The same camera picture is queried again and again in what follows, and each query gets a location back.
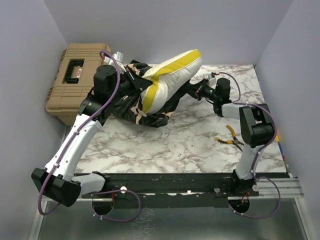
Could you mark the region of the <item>black yellow flower pillowcase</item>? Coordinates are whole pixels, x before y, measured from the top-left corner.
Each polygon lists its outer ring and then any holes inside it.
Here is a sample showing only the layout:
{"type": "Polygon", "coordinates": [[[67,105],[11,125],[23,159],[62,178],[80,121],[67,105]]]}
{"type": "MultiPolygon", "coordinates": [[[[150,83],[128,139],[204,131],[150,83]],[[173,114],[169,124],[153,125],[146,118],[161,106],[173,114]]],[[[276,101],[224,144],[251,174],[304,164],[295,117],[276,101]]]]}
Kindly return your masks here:
{"type": "Polygon", "coordinates": [[[112,114],[137,125],[159,128],[168,124],[182,97],[183,86],[200,70],[202,58],[171,59],[150,66],[131,61],[127,66],[151,85],[140,94],[127,93],[119,100],[112,114]]]}

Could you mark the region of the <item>white pillow yellow edge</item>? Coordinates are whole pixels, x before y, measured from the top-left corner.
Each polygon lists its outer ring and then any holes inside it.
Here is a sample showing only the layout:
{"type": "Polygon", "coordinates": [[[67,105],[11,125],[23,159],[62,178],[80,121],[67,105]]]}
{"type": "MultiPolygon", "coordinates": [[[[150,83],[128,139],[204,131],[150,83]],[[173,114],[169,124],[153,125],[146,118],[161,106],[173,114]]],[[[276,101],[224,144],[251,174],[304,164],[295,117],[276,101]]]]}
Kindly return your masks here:
{"type": "Polygon", "coordinates": [[[151,85],[141,93],[142,111],[147,115],[158,112],[201,66],[202,54],[193,49],[148,69],[141,76],[151,81],[151,85]]]}

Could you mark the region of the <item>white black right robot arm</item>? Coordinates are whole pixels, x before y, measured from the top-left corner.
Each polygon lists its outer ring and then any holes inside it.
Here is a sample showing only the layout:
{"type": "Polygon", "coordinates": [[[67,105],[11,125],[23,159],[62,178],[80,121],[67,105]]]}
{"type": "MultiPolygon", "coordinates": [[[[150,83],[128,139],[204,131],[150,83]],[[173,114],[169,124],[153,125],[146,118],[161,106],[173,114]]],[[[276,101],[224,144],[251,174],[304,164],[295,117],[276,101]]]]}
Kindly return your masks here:
{"type": "Polygon", "coordinates": [[[248,183],[256,180],[255,171],[261,153],[276,138],[277,130],[266,104],[232,102],[230,92],[230,81],[219,78],[214,88],[209,86],[208,79],[203,79],[195,85],[194,94],[197,100],[208,100],[216,115],[239,120],[244,145],[229,189],[240,196],[247,191],[248,183]]]}

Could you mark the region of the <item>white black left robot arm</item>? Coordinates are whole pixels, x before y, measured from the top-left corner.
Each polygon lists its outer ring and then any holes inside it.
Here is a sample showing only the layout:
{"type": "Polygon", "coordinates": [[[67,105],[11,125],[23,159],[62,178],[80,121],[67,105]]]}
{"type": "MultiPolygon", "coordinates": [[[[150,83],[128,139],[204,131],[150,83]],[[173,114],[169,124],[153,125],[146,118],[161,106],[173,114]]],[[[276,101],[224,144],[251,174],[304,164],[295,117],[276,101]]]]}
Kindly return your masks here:
{"type": "Polygon", "coordinates": [[[106,197],[111,190],[108,177],[93,172],[75,177],[81,156],[92,138],[102,129],[114,106],[124,96],[140,94],[151,81],[136,75],[129,67],[124,72],[118,65],[101,65],[93,76],[93,87],[82,101],[69,134],[57,153],[44,168],[35,168],[31,178],[39,191],[38,210],[42,210],[42,197],[60,205],[72,206],[78,197],[89,193],[106,197]]]}

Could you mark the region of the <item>tan plastic tool case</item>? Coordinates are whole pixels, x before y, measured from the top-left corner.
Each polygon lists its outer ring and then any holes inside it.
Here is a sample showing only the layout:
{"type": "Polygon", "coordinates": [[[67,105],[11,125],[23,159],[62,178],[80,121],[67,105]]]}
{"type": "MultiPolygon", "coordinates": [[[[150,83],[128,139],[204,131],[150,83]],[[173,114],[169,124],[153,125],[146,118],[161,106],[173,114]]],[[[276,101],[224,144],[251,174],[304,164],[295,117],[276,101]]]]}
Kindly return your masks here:
{"type": "Polygon", "coordinates": [[[53,86],[46,97],[46,111],[66,126],[72,126],[81,102],[93,87],[93,77],[102,65],[100,51],[111,52],[105,43],[70,43],[62,52],[53,86]]]}

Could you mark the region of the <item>yellow blue pencil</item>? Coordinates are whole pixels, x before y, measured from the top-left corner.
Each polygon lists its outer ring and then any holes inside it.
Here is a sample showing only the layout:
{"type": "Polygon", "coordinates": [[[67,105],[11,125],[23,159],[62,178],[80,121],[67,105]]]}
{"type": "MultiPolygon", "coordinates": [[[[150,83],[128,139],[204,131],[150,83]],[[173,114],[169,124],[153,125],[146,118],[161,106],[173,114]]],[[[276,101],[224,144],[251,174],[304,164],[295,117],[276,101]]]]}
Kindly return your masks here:
{"type": "Polygon", "coordinates": [[[280,150],[280,153],[281,153],[281,157],[283,159],[284,162],[286,162],[286,158],[285,158],[285,155],[284,155],[284,151],[283,151],[283,148],[282,148],[282,145],[281,145],[281,142],[280,142],[280,139],[279,139],[279,136],[276,135],[276,142],[277,142],[277,145],[278,145],[278,148],[280,150]]]}

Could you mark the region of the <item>black mounting rail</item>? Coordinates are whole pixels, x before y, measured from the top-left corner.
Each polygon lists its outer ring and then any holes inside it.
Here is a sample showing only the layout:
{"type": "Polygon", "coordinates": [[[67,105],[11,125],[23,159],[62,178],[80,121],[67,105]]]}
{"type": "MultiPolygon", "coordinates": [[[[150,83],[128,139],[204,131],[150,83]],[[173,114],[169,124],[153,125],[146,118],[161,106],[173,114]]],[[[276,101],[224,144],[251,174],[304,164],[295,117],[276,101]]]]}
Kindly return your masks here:
{"type": "Polygon", "coordinates": [[[234,185],[232,173],[109,173],[102,195],[84,199],[111,201],[116,208],[226,208],[228,198],[257,197],[256,182],[234,185]]]}

